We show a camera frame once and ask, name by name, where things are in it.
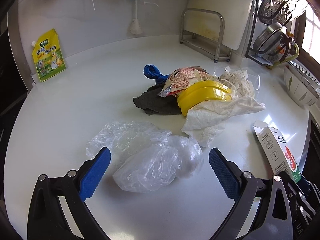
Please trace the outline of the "white red carton box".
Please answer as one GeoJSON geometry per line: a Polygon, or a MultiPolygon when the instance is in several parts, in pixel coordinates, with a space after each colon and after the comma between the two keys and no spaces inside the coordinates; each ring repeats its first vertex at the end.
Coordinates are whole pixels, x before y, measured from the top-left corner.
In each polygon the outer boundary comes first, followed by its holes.
{"type": "Polygon", "coordinates": [[[302,178],[301,172],[281,131],[260,120],[254,123],[253,129],[274,175],[284,171],[295,183],[299,182],[302,178]]]}

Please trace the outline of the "steel pot lid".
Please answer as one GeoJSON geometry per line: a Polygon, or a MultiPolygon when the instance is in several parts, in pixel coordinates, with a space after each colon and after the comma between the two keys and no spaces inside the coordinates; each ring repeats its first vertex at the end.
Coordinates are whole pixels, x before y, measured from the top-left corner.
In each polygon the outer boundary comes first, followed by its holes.
{"type": "Polygon", "coordinates": [[[292,43],[293,38],[287,31],[287,27],[276,22],[265,28],[255,39],[252,47],[253,55],[257,57],[276,55],[283,49],[284,55],[287,56],[292,43]]]}

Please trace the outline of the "black lid rack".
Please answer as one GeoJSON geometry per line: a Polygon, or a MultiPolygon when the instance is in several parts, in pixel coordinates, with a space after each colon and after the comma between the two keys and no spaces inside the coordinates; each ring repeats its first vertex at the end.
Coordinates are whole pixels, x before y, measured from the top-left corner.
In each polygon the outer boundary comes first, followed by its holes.
{"type": "Polygon", "coordinates": [[[263,0],[253,0],[253,18],[249,24],[250,32],[248,33],[248,41],[247,41],[247,49],[245,52],[245,57],[253,60],[254,62],[258,63],[261,66],[265,66],[267,68],[272,69],[273,67],[284,63],[286,61],[291,61],[295,59],[299,55],[299,46],[296,44],[294,35],[290,33],[288,24],[284,25],[287,27],[287,31],[289,32],[290,36],[293,38],[293,43],[290,52],[287,56],[284,55],[284,50],[282,49],[279,54],[276,55],[265,55],[262,57],[257,57],[253,55],[252,47],[255,39],[258,35],[269,25],[263,24],[259,21],[258,18],[258,11],[263,0]]]}

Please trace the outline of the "white leaf-pattern bowl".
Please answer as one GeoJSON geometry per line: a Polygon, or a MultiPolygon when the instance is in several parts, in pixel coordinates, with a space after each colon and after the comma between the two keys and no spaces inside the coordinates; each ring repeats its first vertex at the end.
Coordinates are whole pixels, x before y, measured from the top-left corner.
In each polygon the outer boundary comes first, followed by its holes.
{"type": "Polygon", "coordinates": [[[311,83],[290,63],[284,67],[284,82],[289,96],[298,106],[312,106],[319,100],[311,83]]]}

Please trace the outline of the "yellow seasoning pouch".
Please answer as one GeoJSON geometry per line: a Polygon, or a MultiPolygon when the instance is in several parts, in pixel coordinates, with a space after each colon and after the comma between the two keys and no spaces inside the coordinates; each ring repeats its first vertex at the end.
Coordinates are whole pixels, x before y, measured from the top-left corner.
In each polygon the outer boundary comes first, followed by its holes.
{"type": "Polygon", "coordinates": [[[40,82],[44,82],[66,69],[60,48],[59,36],[55,29],[42,34],[31,43],[32,57],[40,82]]]}

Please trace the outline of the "yellow plastic lid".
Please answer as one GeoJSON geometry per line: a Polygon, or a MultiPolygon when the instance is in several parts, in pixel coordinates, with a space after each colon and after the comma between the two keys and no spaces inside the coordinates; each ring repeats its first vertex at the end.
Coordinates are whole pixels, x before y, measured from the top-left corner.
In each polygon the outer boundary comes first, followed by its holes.
{"type": "Polygon", "coordinates": [[[177,97],[177,103],[182,115],[187,116],[190,109],[203,101],[231,101],[231,93],[232,90],[220,82],[200,81],[181,92],[177,97]]]}

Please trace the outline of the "white paper towel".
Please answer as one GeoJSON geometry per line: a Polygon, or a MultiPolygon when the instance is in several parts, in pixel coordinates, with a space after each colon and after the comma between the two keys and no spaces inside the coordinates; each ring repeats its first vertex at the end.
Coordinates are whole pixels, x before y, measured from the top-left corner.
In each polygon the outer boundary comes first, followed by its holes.
{"type": "Polygon", "coordinates": [[[257,113],[265,108],[264,103],[249,96],[232,98],[229,102],[204,101],[188,111],[181,131],[195,139],[200,146],[209,147],[223,131],[226,120],[238,115],[257,113]]]}

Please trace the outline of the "white bottle brush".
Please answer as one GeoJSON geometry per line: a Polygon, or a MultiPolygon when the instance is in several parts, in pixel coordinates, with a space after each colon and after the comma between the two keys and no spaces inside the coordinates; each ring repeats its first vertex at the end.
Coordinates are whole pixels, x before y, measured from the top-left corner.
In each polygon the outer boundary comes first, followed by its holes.
{"type": "Polygon", "coordinates": [[[139,0],[133,0],[134,3],[134,11],[133,11],[133,19],[131,21],[131,24],[130,24],[130,33],[133,34],[133,35],[140,35],[142,33],[142,29],[140,27],[140,23],[139,23],[139,20],[138,20],[138,1],[139,0]]]}

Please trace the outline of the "steel steamer basket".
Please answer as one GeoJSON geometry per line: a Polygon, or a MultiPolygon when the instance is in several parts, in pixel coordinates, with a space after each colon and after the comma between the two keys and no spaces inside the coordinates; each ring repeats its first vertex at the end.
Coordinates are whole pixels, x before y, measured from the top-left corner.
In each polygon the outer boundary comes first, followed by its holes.
{"type": "Polygon", "coordinates": [[[263,0],[258,11],[259,21],[266,25],[287,25],[306,11],[307,0],[263,0]]]}

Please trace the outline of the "clear plastic tray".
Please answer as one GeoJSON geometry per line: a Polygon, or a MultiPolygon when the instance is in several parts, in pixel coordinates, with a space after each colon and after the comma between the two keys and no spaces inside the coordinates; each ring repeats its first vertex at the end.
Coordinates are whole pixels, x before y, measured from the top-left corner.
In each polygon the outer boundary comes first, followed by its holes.
{"type": "Polygon", "coordinates": [[[231,89],[233,99],[243,96],[256,98],[260,89],[260,76],[249,74],[245,69],[225,67],[217,81],[231,89]]]}

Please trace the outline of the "red patterned snack bag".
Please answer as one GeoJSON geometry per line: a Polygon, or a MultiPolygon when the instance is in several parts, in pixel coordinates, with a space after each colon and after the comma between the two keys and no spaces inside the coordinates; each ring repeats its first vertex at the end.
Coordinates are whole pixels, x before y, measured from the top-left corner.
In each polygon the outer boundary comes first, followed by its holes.
{"type": "Polygon", "coordinates": [[[178,68],[167,78],[159,96],[178,96],[182,91],[200,81],[216,80],[215,75],[209,74],[200,66],[178,68]]]}

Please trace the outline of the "clear plastic bag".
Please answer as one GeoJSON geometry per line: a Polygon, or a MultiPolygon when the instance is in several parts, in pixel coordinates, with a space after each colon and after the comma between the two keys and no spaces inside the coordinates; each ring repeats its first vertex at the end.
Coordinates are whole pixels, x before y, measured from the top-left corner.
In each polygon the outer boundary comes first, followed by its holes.
{"type": "Polygon", "coordinates": [[[123,191],[147,193],[199,172],[203,152],[193,138],[174,135],[149,122],[112,122],[86,144],[93,158],[106,147],[109,173],[123,191]]]}

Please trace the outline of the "dark grey cloth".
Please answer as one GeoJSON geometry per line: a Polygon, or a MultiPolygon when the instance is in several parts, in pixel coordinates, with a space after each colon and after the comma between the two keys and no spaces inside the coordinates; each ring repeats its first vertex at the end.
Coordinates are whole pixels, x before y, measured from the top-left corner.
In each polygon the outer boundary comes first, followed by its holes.
{"type": "Polygon", "coordinates": [[[159,96],[163,86],[164,83],[149,87],[142,95],[133,98],[133,103],[147,115],[181,115],[181,109],[175,96],[159,96]]]}

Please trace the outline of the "blue knotted bag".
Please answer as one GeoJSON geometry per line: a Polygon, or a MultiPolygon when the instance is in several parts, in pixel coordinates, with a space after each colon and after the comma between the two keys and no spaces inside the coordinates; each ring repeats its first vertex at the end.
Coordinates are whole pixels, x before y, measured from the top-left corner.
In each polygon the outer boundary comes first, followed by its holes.
{"type": "Polygon", "coordinates": [[[163,75],[159,71],[159,69],[153,64],[147,64],[143,69],[143,73],[145,77],[147,77],[148,79],[155,80],[155,83],[157,85],[165,83],[168,77],[170,76],[170,75],[163,75]]]}

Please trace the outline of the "white cutting board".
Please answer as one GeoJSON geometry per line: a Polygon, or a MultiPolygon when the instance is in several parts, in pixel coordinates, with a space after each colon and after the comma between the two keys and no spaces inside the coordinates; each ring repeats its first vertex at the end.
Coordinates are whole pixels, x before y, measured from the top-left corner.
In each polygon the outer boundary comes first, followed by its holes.
{"type": "MultiPolygon", "coordinates": [[[[232,50],[240,46],[251,10],[252,0],[189,0],[188,8],[216,11],[225,20],[222,44],[232,50]]],[[[220,20],[217,15],[198,11],[185,14],[184,29],[217,41],[220,20]]]]}

